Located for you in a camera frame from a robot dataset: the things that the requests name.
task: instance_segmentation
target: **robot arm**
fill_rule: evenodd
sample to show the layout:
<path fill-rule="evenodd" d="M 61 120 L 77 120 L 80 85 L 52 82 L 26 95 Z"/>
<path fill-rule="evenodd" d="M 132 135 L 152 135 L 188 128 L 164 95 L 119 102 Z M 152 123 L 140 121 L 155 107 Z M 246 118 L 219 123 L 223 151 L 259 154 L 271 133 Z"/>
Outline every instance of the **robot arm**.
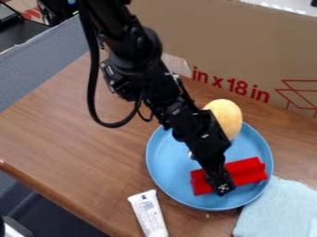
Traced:
<path fill-rule="evenodd" d="M 218 195 L 235 189 L 224 169 L 224 150 L 230 141 L 222 127 L 207 110 L 200 110 L 180 79 L 160 61 L 161 44 L 155 32 L 141 26 L 129 14 L 129 0 L 80 0 L 79 16 L 91 49 L 92 68 L 88 84 L 88 108 L 93 120 L 116 128 L 127 124 L 139 113 L 141 102 L 148 106 L 163 128 L 191 151 L 194 159 L 207 173 L 207 181 Z M 93 107 L 93 90 L 99 70 L 99 44 L 109 49 L 108 59 L 100 63 L 108 88 L 135 108 L 124 120 L 103 122 Z"/>

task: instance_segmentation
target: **white tube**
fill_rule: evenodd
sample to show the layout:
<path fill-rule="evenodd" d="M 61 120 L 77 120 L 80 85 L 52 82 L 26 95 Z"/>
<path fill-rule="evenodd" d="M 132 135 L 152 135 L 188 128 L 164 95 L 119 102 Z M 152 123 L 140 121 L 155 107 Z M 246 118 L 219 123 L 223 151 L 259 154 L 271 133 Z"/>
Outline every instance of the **white tube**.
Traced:
<path fill-rule="evenodd" d="M 168 237 L 156 191 L 149 190 L 127 197 L 145 237 Z"/>

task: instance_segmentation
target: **blue bowl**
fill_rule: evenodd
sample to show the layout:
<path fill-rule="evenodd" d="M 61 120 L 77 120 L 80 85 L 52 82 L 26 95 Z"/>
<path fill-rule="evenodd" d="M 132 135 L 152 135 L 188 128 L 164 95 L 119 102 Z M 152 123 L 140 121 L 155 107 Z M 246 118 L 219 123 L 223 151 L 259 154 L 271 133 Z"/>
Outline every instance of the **blue bowl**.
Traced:
<path fill-rule="evenodd" d="M 266 164 L 264 171 L 271 179 L 274 161 L 270 147 L 255 129 L 243 123 L 240 133 L 224 151 L 224 162 L 252 156 L 258 156 Z M 165 131 L 161 127 L 155 130 L 145 147 L 145 165 L 160 190 L 180 204 L 204 211 L 228 210 L 246 205 L 259 197 L 268 183 L 266 180 L 238 186 L 223 197 L 214 193 L 195 196 L 190 173 L 200 166 L 196 161 L 188 159 L 186 144 L 179 143 L 171 130 Z"/>

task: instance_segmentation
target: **light blue towel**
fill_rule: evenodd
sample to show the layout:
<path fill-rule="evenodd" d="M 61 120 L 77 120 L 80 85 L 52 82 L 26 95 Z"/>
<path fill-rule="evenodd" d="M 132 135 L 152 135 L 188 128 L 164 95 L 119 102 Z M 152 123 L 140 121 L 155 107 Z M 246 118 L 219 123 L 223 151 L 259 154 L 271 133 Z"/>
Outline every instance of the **light blue towel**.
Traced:
<path fill-rule="evenodd" d="M 260 198 L 242 209 L 234 237 L 317 237 L 317 191 L 272 177 Z"/>

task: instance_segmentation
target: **red object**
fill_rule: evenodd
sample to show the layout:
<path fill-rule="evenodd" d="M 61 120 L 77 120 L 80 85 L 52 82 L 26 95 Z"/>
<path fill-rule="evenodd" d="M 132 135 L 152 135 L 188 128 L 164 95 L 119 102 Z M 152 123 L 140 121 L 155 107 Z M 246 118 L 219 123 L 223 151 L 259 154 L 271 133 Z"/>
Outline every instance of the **red object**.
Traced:
<path fill-rule="evenodd" d="M 256 156 L 226 163 L 224 167 L 236 186 L 255 181 L 267 180 L 267 174 L 264 173 L 264 163 L 260 163 Z M 212 192 L 206 180 L 206 172 L 202 168 L 191 171 L 191 186 L 194 195 Z"/>

